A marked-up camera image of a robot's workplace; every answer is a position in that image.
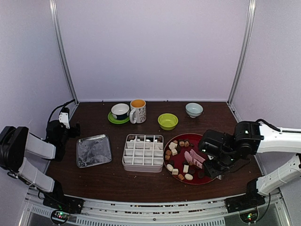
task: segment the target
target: white wall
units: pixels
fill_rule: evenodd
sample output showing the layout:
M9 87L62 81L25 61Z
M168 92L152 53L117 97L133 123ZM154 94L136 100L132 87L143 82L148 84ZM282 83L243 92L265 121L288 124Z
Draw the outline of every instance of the white wall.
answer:
M51 111L72 99L49 1L0 0L0 50L0 130L7 125L27 126L45 138ZM46 161L32 162L45 168ZM0 225L16 225L27 187L0 169L0 191Z
M301 128L301 1L258 0L246 63L234 107L243 120L264 118ZM271 172L292 154L260 155ZM293 225L301 222L301 180L281 188Z
M228 99L244 0L59 0L80 101Z

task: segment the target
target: green bowl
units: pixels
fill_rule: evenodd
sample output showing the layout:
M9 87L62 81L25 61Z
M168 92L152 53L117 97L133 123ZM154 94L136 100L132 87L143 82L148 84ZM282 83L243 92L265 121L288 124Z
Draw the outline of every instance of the green bowl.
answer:
M179 120L174 114L165 113L158 117L158 122L162 129L172 130L178 124Z

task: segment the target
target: green saucer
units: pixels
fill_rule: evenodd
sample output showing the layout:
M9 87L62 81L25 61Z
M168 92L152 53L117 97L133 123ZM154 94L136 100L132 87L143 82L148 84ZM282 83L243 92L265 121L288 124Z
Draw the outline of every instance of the green saucer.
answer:
M110 112L108 114L108 120L114 124L123 124L123 123L126 123L128 121L130 121L130 117L127 117L123 120L117 120L117 119L114 119L113 115L112 115L112 112Z

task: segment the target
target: white grid organizer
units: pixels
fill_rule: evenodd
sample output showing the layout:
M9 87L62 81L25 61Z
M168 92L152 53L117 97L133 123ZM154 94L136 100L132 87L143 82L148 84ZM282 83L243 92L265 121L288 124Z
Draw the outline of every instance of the white grid organizer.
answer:
M124 169L138 172L161 172L163 168L163 142L161 135L129 134L122 158Z

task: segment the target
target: wooden table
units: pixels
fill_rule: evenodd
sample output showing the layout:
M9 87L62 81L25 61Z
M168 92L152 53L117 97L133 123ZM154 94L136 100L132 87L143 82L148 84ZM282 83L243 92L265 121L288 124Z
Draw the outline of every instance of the wooden table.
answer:
M192 119L185 112L186 102L147 102L147 120L142 124L111 124L108 113L116 103L81 103L71 125L80 122L80 138L108 134L113 160L104 165L80 169L76 165L76 139L70 139L62 162L51 162L47 175L62 183L69 195L120 202L175 202L218 198L245 192L248 181L261 176L256 160L236 173L226 173L222 180L194 186L179 182L165 168L161 173L128 172L123 169L122 154L128 134L161 134L164 143L182 133L203 134L215 129L233 134L236 121L226 103L203 102L204 113ZM162 113L177 115L179 124L164 131L157 118ZM237 163L235 170L245 161Z

